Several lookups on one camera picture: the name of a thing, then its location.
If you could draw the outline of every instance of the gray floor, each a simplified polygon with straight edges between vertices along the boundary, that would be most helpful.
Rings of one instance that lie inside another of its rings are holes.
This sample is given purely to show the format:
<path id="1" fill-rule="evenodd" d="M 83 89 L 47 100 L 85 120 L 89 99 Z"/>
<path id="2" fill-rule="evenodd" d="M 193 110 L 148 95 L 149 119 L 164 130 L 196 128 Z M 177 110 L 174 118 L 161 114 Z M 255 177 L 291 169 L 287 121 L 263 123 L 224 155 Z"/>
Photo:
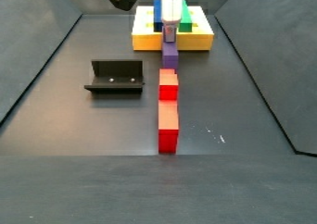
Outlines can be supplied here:
<path id="1" fill-rule="evenodd" d="M 85 16 L 0 129 L 0 155 L 158 154 L 161 52 L 134 52 L 130 16 Z M 211 52 L 180 54 L 180 155 L 292 155 L 215 17 Z M 93 59 L 142 59 L 141 98 L 93 96 Z"/>
<path id="2" fill-rule="evenodd" d="M 0 222 L 315 224 L 303 156 L 2 156 Z"/>

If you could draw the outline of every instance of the yellow block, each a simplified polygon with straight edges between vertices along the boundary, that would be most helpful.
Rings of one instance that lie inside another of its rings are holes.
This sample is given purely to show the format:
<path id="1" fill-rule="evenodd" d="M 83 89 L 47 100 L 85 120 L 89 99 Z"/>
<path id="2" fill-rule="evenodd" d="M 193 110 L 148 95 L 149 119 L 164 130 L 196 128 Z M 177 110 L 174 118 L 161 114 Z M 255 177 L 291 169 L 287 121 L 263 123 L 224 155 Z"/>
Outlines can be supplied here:
<path id="1" fill-rule="evenodd" d="M 193 32 L 177 32 L 178 50 L 211 50 L 213 29 L 201 6 L 189 6 Z M 154 32 L 154 7 L 138 6 L 133 28 L 134 50 L 154 51 L 162 48 L 162 33 Z"/>

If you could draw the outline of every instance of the red block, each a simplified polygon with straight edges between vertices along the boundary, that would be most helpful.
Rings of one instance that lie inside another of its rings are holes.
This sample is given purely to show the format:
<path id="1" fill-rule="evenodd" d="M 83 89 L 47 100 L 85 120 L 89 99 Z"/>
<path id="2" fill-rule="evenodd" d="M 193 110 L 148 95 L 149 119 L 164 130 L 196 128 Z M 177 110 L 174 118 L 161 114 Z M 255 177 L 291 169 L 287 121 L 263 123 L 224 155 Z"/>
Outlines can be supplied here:
<path id="1" fill-rule="evenodd" d="M 158 101 L 158 152 L 176 153 L 178 140 L 177 101 Z"/>
<path id="2" fill-rule="evenodd" d="M 174 69 L 160 70 L 160 100 L 177 100 L 178 98 L 178 78 Z"/>

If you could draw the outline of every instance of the toy block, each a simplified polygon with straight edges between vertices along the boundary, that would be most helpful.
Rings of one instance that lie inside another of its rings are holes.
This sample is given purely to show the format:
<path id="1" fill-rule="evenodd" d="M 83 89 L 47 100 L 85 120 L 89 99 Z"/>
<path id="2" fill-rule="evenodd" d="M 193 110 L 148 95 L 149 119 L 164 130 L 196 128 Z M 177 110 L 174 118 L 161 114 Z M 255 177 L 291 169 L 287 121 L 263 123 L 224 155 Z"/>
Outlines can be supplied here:
<path id="1" fill-rule="evenodd" d="M 178 51 L 176 43 L 162 43 L 162 59 L 165 61 L 178 60 Z"/>
<path id="2" fill-rule="evenodd" d="M 160 100 L 177 100 L 178 98 L 178 78 L 177 74 L 174 74 L 173 71 L 170 71 L 170 69 L 160 70 L 160 87 L 158 87 Z"/>
<path id="3" fill-rule="evenodd" d="M 176 70 L 173 68 L 161 68 L 160 69 L 160 76 L 162 74 L 176 74 Z"/>
<path id="4" fill-rule="evenodd" d="M 182 20 L 180 23 L 180 28 L 178 31 L 180 32 L 192 32 L 193 28 L 192 28 L 192 13 L 186 4 L 186 1 L 184 0 L 182 3 L 184 7 L 182 7 Z"/>
<path id="5" fill-rule="evenodd" d="M 154 0 L 154 32 L 162 32 L 162 9 L 161 9 L 161 0 Z"/>
<path id="6" fill-rule="evenodd" d="M 178 50 L 211 50 L 215 33 L 201 6 L 189 6 L 192 32 L 177 33 Z M 154 32 L 154 7 L 138 6 L 133 27 L 134 50 L 162 50 L 162 32 Z"/>
<path id="7" fill-rule="evenodd" d="M 158 152 L 176 153 L 178 141 L 177 101 L 158 101 Z"/>
<path id="8" fill-rule="evenodd" d="M 162 60 L 164 68 L 173 68 L 174 70 L 178 69 L 178 60 Z"/>

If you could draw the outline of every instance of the black angled holder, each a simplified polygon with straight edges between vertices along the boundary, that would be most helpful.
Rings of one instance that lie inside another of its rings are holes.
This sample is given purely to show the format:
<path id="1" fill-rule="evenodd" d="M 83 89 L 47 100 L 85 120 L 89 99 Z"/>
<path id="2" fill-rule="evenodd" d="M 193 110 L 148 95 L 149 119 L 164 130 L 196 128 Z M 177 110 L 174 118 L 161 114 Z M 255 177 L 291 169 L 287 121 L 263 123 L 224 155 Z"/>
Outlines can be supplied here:
<path id="1" fill-rule="evenodd" d="M 94 93 L 133 92 L 141 93 L 144 86 L 141 60 L 94 60 L 93 85 L 85 88 Z"/>

